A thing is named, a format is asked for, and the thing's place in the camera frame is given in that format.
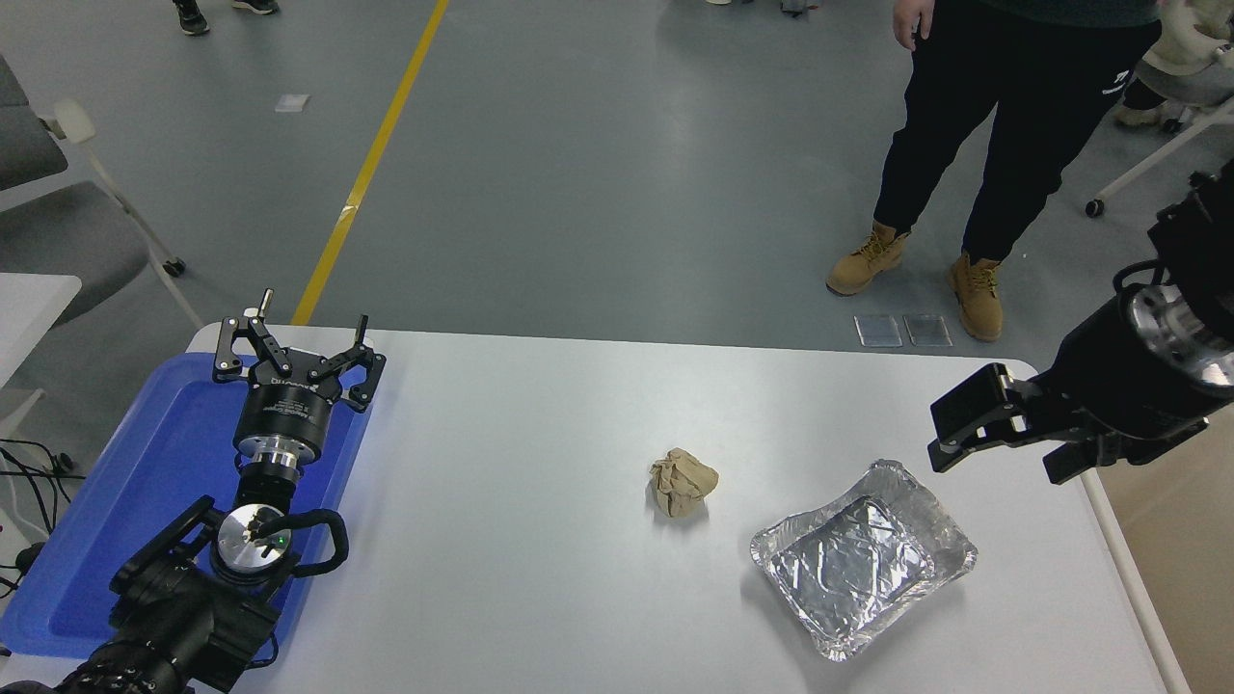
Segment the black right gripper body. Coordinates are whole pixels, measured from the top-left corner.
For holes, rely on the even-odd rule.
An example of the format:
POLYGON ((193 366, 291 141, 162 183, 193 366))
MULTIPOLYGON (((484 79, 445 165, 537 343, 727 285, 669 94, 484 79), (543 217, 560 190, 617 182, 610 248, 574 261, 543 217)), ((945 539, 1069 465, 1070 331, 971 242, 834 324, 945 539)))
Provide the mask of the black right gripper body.
POLYGON ((1119 294, 1067 333, 1037 383, 1062 391, 1106 427, 1166 440, 1212 412, 1212 383, 1180 294, 1119 294))

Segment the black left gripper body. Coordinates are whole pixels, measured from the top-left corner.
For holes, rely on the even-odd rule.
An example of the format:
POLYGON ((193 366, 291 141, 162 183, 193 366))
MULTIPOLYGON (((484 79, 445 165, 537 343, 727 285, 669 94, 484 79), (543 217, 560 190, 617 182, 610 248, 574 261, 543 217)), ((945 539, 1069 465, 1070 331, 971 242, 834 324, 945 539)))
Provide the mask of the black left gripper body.
POLYGON ((321 451, 341 395, 336 375, 310 383, 304 374, 281 375, 271 364, 255 366, 234 427, 234 448, 255 451, 259 440, 283 438, 295 440, 305 451, 321 451))

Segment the person's hand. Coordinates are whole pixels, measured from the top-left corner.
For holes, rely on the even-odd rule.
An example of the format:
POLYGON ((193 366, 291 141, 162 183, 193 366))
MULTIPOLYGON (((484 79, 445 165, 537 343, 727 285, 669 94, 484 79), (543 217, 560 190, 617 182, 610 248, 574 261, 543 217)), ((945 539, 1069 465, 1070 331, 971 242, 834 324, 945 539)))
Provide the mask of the person's hand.
POLYGON ((898 0, 892 9, 892 35, 908 52, 916 52, 930 37, 935 0, 898 0))

